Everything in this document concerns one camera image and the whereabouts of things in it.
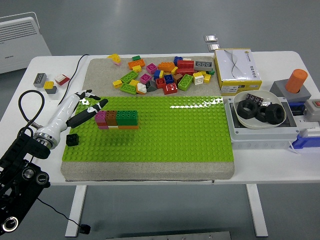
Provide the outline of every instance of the orange cylinder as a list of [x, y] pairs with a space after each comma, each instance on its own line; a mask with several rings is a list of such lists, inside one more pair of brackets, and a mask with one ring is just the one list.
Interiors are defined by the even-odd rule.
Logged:
[[285, 89], [292, 94], [296, 94], [300, 91], [300, 88], [304, 84], [308, 77], [308, 73], [302, 69], [296, 69], [292, 72], [288, 82], [285, 85]]

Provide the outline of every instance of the black cable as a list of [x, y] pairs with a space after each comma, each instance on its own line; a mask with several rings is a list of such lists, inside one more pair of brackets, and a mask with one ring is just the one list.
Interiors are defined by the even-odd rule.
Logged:
[[68, 85], [66, 86], [65, 93], [64, 93], [64, 95], [63, 95], [63, 97], [62, 97], [62, 99], [61, 99], [61, 101], [59, 102], [58, 105], [60, 105], [61, 102], [65, 99], [65, 97], [66, 97], [66, 95], [67, 95], [67, 93], [68, 93], [68, 90], [69, 90], [69, 85], [70, 85], [70, 83], [71, 83], [71, 80], [72, 80], [72, 79], [74, 78], [74, 76], [76, 75], [77, 70], [78, 70], [78, 67], [79, 67], [79, 64], [80, 64], [80, 61], [81, 61], [81, 59], [82, 59], [84, 56], [90, 56], [90, 55], [89, 55], [89, 54], [85, 54], [85, 55], [82, 55], [82, 57], [80, 57], [80, 59], [79, 59], [79, 61], [78, 61], [78, 64], [76, 65], [76, 69], [75, 69], [75, 71], [74, 71], [74, 74], [73, 74], [72, 77], [70, 78], [70, 80], [69, 80], [69, 82], [68, 82]]
[[77, 224], [80, 228], [81, 228], [81, 226], [78, 224], [78, 223], [76, 223], [74, 220], [72, 220], [72, 219], [70, 219], [70, 218], [68, 218], [66, 215], [64, 215], [62, 212], [59, 212], [59, 211], [57, 211], [53, 206], [51, 206], [51, 205], [49, 205], [48, 203], [45, 203], [44, 201], [42, 201], [40, 198], [36, 198], [36, 199], [38, 199], [41, 203], [43, 203], [44, 205], [47, 205], [48, 207], [50, 207], [50, 208], [52, 208], [56, 213], [58, 213], [58, 214], [61, 214], [62, 216], [64, 216], [67, 220], [69, 220], [69, 221], [71, 221], [71, 222], [74, 222], [75, 224]]
[[[30, 119], [30, 120], [27, 118], [27, 116], [26, 116], [26, 114], [25, 114], [25, 112], [24, 112], [24, 110], [22, 109], [22, 106], [21, 106], [22, 98], [23, 98], [26, 94], [29, 94], [29, 93], [39, 94], [40, 97], [41, 97], [41, 101], [42, 101], [42, 102], [41, 102], [41, 106], [40, 106], [38, 112], [37, 112], [37, 113], [34, 115], [34, 117], [33, 117], [32, 119]], [[25, 91], [24, 93], [22, 93], [22, 94], [20, 95], [19, 100], [18, 100], [18, 107], [19, 107], [19, 110], [20, 110], [20, 112], [21, 112], [21, 114], [22, 114], [22, 117], [24, 118], [24, 120], [27, 121], [27, 124], [26, 124], [23, 128], [20, 129], [20, 131], [18, 132], [18, 136], [19, 136], [20, 134], [24, 133], [27, 129], [31, 132], [31, 137], [33, 136], [34, 132], [33, 132], [33, 130], [32, 130], [29, 126], [30, 126], [30, 125], [36, 120], [36, 118], [40, 115], [40, 113], [41, 113], [41, 111], [43, 110], [44, 106], [45, 106], [45, 97], [43, 96], [43, 94], [42, 94], [41, 92], [39, 92], [39, 91], [37, 91], [37, 90], [27, 90], [27, 91]]]

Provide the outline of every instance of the space heater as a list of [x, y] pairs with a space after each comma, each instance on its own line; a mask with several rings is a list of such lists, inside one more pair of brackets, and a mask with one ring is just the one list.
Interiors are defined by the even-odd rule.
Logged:
[[37, 24], [30, 16], [0, 22], [0, 74], [25, 69], [35, 57], [51, 56], [34, 12], [0, 17], [0, 21], [27, 14], [34, 14]]

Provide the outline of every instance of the white bowl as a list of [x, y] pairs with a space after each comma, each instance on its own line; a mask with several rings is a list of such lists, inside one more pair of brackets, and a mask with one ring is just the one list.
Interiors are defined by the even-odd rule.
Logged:
[[[279, 124], [270, 124], [268, 122], [259, 121], [255, 117], [250, 118], [250, 119], [244, 119], [244, 118], [240, 117], [238, 115], [238, 113], [237, 113], [238, 104], [239, 104], [240, 101], [246, 99], [247, 94], [251, 94], [251, 95], [257, 96], [259, 98], [263, 98], [263, 102], [262, 102], [261, 105], [266, 105], [267, 103], [279, 104], [283, 108], [283, 112], [284, 112], [283, 121], [281, 123], [279, 123]], [[275, 128], [275, 127], [279, 126], [280, 124], [282, 124], [287, 118], [287, 114], [286, 114], [286, 111], [284, 109], [284, 106], [281, 104], [281, 102], [278, 99], [278, 97], [276, 95], [274, 95], [272, 92], [269, 92], [269, 91], [264, 91], [264, 90], [242, 91], [242, 92], [240, 92], [240, 93], [238, 93], [237, 95], [234, 96], [233, 106], [234, 106], [236, 117], [238, 118], [239, 122], [243, 126], [247, 127], [248, 129], [270, 129], [270, 128]]]

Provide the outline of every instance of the gray floor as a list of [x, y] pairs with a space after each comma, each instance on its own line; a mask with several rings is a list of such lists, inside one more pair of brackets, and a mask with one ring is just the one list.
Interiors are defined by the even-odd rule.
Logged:
[[[0, 6], [0, 17], [36, 12], [55, 56], [208, 52], [203, 35], [216, 34], [223, 48], [296, 51], [320, 87], [320, 1], [0, 0]], [[23, 74], [0, 74], [1, 117]], [[258, 189], [269, 240], [320, 239], [320, 184]], [[41, 198], [68, 213], [74, 191], [52, 186]], [[92, 233], [78, 239], [172, 231], [230, 231], [233, 240], [256, 239], [243, 185], [89, 187], [81, 223]], [[66, 224], [36, 202], [17, 231], [1, 239], [64, 239]]]

